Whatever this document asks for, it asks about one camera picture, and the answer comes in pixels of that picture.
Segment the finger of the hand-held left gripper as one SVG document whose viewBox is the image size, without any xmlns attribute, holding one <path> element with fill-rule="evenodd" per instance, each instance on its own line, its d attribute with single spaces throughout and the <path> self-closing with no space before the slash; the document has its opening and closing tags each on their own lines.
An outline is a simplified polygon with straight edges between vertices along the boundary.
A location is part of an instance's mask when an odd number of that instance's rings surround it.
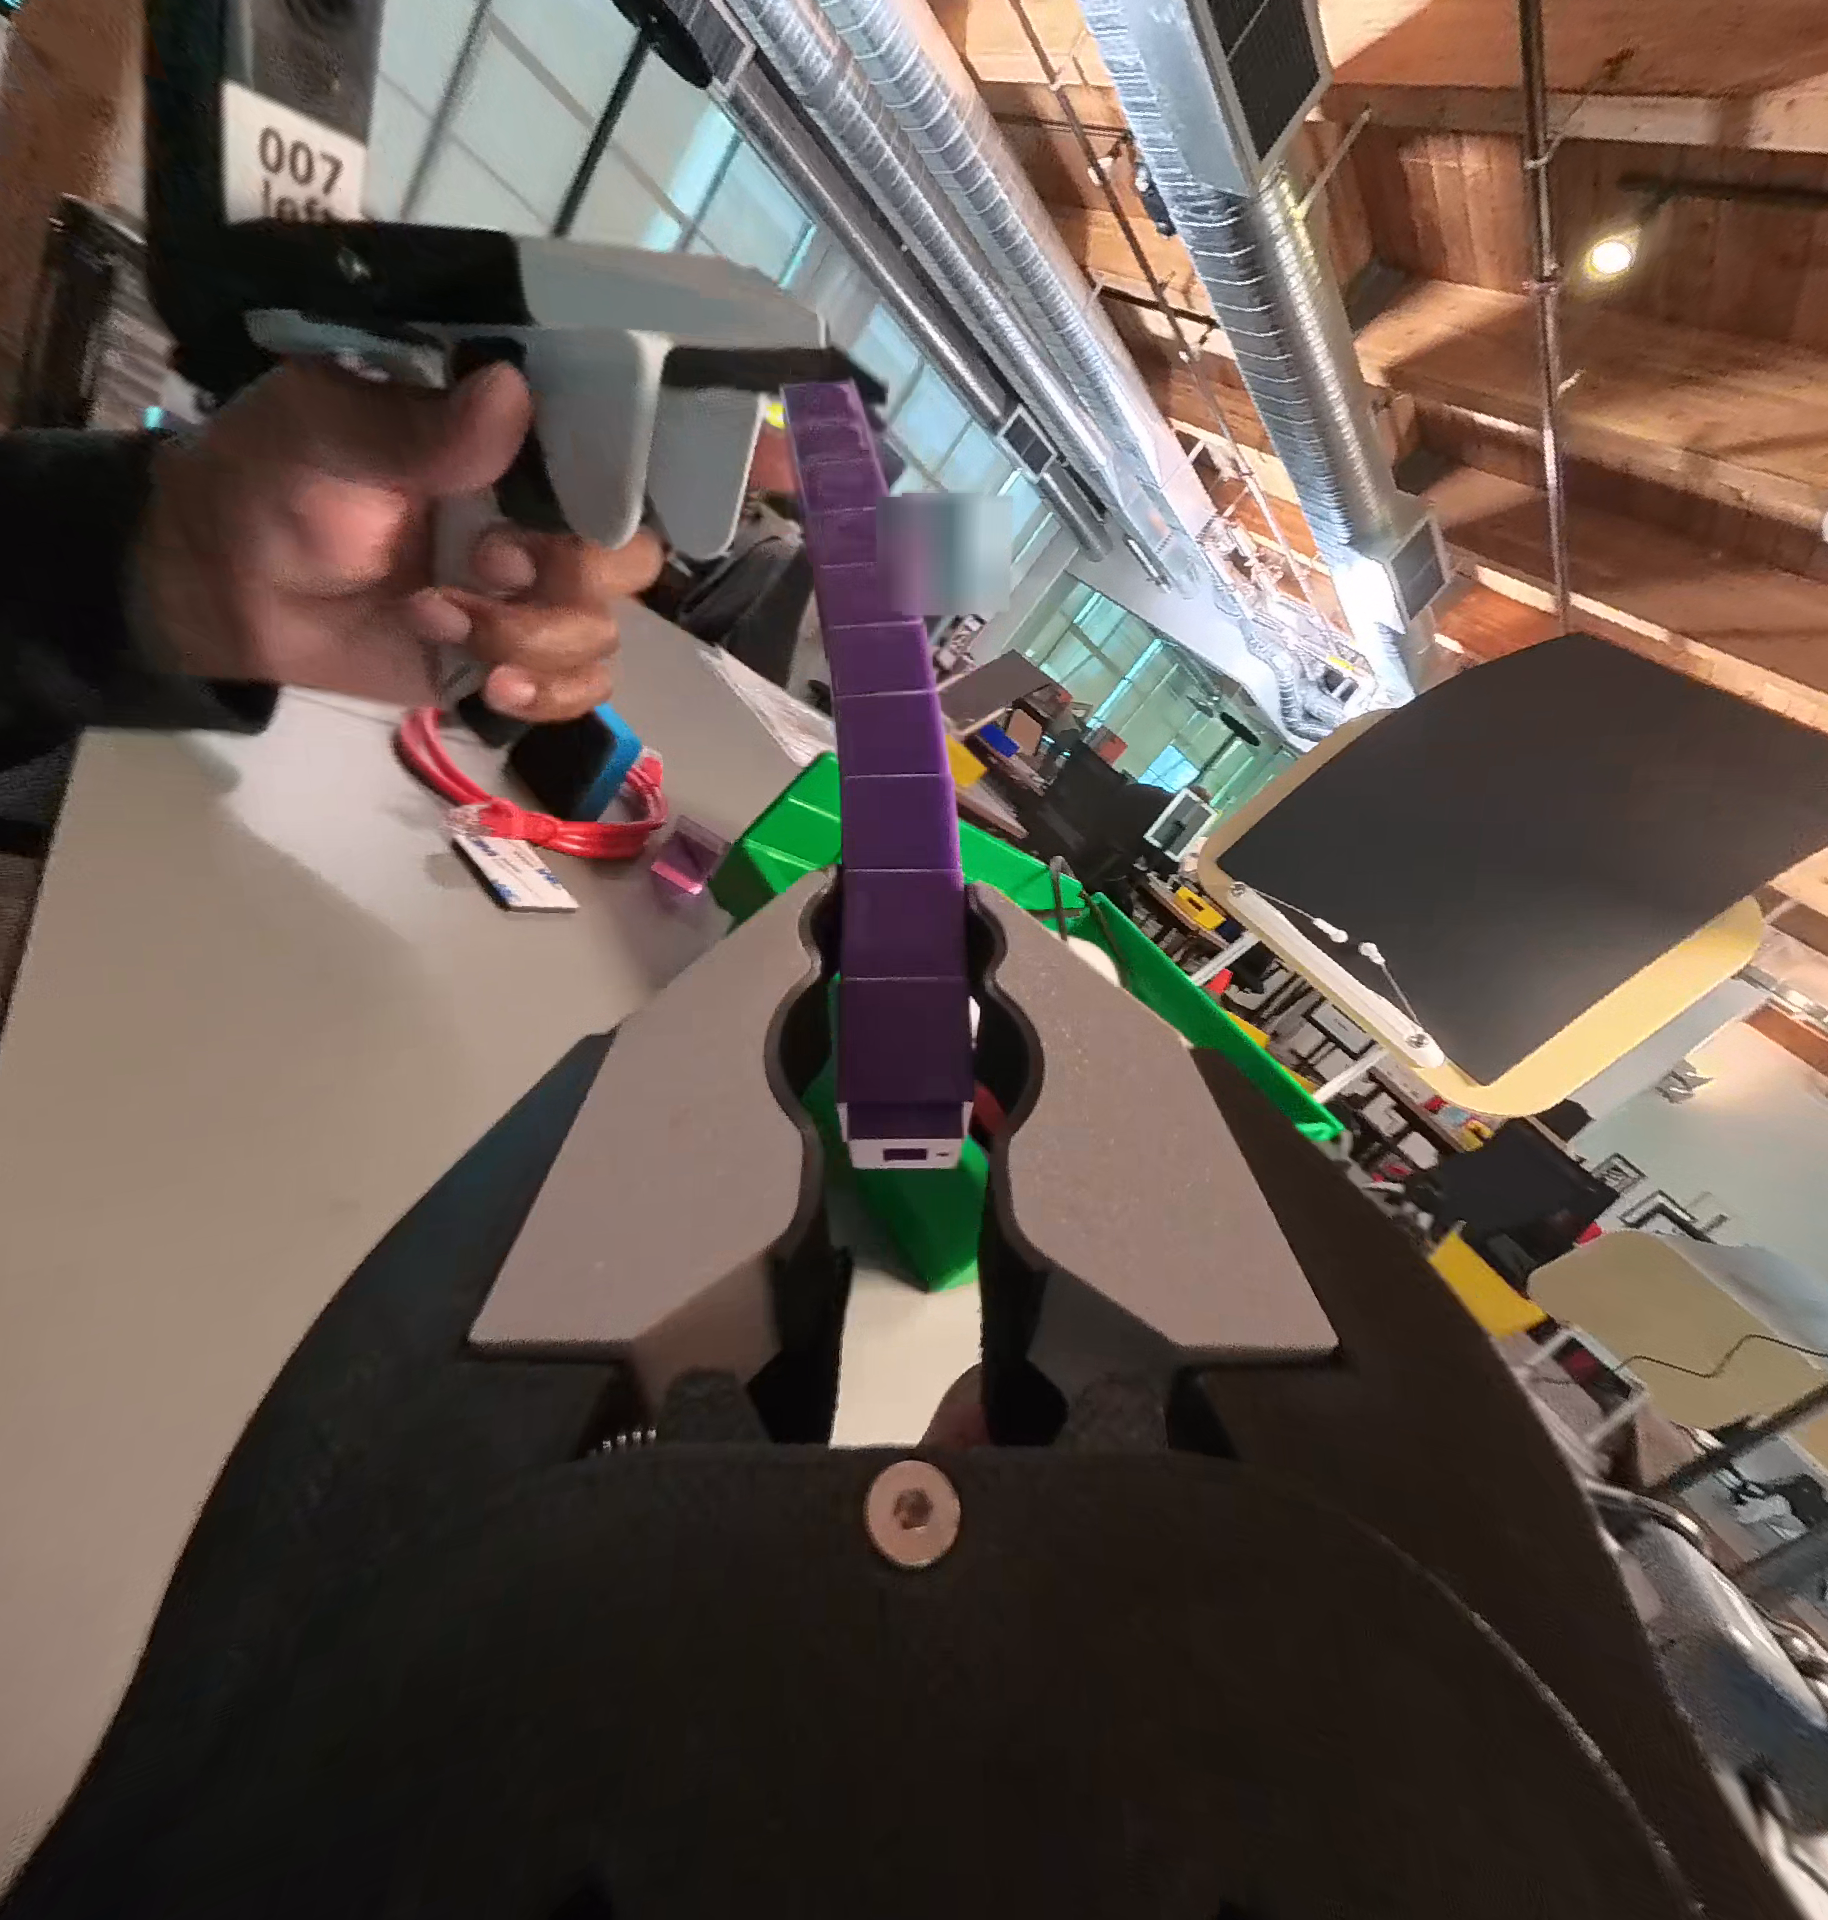
<svg viewBox="0 0 1828 1920">
<path fill-rule="evenodd" d="M 855 383 L 825 319 L 755 270 L 709 254 L 517 242 L 530 326 L 510 361 L 535 397 L 586 397 L 595 347 L 627 334 L 666 346 L 661 392 L 755 407 L 793 386 Z"/>
<path fill-rule="evenodd" d="M 714 559 L 735 541 L 771 372 L 672 339 L 526 339 L 526 528 L 619 548 L 652 529 Z"/>
</svg>

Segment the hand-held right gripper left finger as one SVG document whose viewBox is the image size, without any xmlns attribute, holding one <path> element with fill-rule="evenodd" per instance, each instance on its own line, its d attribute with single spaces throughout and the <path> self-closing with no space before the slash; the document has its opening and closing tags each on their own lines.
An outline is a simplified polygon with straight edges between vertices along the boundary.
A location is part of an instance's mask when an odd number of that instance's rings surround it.
<svg viewBox="0 0 1828 1920">
<path fill-rule="evenodd" d="M 768 1433 L 831 1432 L 844 1259 L 795 1081 L 828 1059 L 836 897 L 797 880 L 607 1036 L 472 1352 L 613 1362 L 652 1414 L 720 1373 Z"/>
</svg>

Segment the green plastic bin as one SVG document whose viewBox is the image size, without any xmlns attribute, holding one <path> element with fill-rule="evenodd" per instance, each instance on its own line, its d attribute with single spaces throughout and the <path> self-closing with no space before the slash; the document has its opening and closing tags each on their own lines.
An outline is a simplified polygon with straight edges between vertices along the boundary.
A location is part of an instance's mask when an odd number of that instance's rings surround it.
<svg viewBox="0 0 1828 1920">
<path fill-rule="evenodd" d="M 741 925 L 804 877 L 829 869 L 841 848 L 841 769 L 828 753 L 801 769 L 735 840 L 711 877 L 709 894 Z M 1128 995 L 1197 1050 L 1232 1062 L 1304 1141 L 1326 1151 L 1347 1145 L 1343 1120 L 1113 900 L 1084 891 L 1071 877 L 1054 880 L 1046 861 L 975 826 L 961 826 L 961 864 L 967 880 L 991 885 L 1049 933 L 1066 933 L 1073 947 L 1108 959 Z M 853 1186 L 861 1211 L 907 1268 L 912 1285 L 949 1293 L 977 1282 L 989 1187 L 989 1152 L 982 1145 L 967 1143 L 952 1171 L 864 1171 Z"/>
</svg>

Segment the blue and black device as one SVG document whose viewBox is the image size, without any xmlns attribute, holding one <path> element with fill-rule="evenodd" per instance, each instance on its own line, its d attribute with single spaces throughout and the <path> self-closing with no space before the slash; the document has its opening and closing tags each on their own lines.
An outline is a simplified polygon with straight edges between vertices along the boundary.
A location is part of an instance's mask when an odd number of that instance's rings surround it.
<svg viewBox="0 0 1828 1920">
<path fill-rule="evenodd" d="M 594 708 L 564 728 L 565 818 L 598 824 L 637 769 L 643 742 L 613 710 Z"/>
</svg>

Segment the black panel with pale rim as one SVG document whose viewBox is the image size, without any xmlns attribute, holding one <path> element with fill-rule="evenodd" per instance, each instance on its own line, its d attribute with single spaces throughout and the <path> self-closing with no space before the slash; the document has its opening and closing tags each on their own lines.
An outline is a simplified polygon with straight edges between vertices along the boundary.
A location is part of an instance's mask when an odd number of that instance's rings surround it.
<svg viewBox="0 0 1828 1920">
<path fill-rule="evenodd" d="M 1197 875 L 1429 1090 L 1527 1116 L 1740 972 L 1827 847 L 1828 732 L 1556 637 L 1348 723 Z"/>
</svg>

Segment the thin silver air duct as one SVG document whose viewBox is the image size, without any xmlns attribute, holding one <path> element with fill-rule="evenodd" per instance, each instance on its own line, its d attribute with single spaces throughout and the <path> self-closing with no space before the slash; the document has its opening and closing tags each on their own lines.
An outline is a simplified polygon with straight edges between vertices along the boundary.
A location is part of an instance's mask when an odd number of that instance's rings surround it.
<svg viewBox="0 0 1828 1920">
<path fill-rule="evenodd" d="M 668 4 L 717 97 L 778 166 L 846 196 L 927 275 L 934 315 L 973 339 L 1046 436 L 1054 479 L 1097 502 L 1152 624 L 1237 680 L 1293 749 L 1322 728 L 1304 660 L 1203 535 L 1209 492 L 1025 182 L 928 4 Z"/>
</svg>

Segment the white card with blue print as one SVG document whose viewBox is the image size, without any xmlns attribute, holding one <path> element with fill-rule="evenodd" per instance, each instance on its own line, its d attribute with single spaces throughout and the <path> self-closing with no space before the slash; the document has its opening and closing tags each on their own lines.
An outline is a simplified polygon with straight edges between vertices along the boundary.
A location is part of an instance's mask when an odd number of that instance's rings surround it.
<svg viewBox="0 0 1828 1920">
<path fill-rule="evenodd" d="M 513 915 L 573 915 L 580 903 L 524 840 L 450 828 L 450 848 L 496 905 Z"/>
</svg>

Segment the black monitor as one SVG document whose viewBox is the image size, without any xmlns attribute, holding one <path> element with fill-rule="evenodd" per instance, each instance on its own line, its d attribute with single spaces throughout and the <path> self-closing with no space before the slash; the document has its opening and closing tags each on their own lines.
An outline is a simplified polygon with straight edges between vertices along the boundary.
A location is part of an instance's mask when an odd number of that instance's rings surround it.
<svg viewBox="0 0 1828 1920">
<path fill-rule="evenodd" d="M 1025 842 L 1042 859 L 1059 858 L 1082 888 L 1106 891 L 1131 877 L 1173 799 L 1078 742 L 1031 804 Z"/>
</svg>

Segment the large silver air duct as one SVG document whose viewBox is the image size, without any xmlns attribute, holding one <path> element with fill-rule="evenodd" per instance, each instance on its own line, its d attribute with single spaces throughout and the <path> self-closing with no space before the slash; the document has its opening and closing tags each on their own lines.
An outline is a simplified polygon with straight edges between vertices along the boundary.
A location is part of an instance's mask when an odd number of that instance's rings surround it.
<svg viewBox="0 0 1828 1920">
<path fill-rule="evenodd" d="M 1308 3 L 1081 7 L 1139 156 L 1358 637 L 1427 637 L 1449 587 L 1379 438 L 1289 147 L 1334 82 Z"/>
</svg>

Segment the purple plastic tool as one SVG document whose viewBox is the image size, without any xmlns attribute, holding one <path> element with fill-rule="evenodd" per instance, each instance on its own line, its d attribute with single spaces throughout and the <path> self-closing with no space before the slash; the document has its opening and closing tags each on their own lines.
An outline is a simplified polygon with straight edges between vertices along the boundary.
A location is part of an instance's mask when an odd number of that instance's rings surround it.
<svg viewBox="0 0 1828 1920">
<path fill-rule="evenodd" d="M 946 1171 L 973 1114 L 967 888 L 930 662 L 923 513 L 887 488 L 853 380 L 782 390 L 841 780 L 834 1081 L 857 1171 Z"/>
</svg>

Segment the person's left hand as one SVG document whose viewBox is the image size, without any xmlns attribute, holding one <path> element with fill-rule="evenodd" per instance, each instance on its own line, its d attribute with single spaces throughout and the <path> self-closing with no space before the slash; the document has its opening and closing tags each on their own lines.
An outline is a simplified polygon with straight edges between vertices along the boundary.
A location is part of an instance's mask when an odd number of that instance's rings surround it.
<svg viewBox="0 0 1828 1920">
<path fill-rule="evenodd" d="M 619 606 L 662 569 L 649 532 L 602 546 L 490 520 L 436 563 L 440 510 L 489 492 L 532 420 L 507 365 L 447 392 L 279 367 L 157 450 L 136 633 L 205 682 L 420 708 L 470 662 L 481 701 L 519 724 L 591 712 L 613 692 Z"/>
</svg>

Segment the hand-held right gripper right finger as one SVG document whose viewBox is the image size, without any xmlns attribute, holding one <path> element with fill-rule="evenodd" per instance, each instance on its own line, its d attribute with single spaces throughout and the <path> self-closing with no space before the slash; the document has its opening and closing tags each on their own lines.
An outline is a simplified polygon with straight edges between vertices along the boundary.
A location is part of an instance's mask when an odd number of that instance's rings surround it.
<svg viewBox="0 0 1828 1920">
<path fill-rule="evenodd" d="M 1168 1412 L 1219 1370 L 1301 1370 L 1338 1332 L 1198 1052 L 1009 900 L 975 903 L 991 1419 L 1130 1380 Z"/>
</svg>

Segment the pale yellow board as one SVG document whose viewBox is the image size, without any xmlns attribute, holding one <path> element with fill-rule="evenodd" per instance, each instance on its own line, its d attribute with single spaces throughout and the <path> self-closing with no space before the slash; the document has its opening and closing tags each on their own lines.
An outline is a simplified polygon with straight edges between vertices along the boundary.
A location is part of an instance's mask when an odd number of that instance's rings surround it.
<svg viewBox="0 0 1828 1920">
<path fill-rule="evenodd" d="M 1614 1230 L 1527 1285 L 1683 1427 L 1761 1419 L 1828 1382 L 1828 1283 L 1758 1246 Z"/>
</svg>

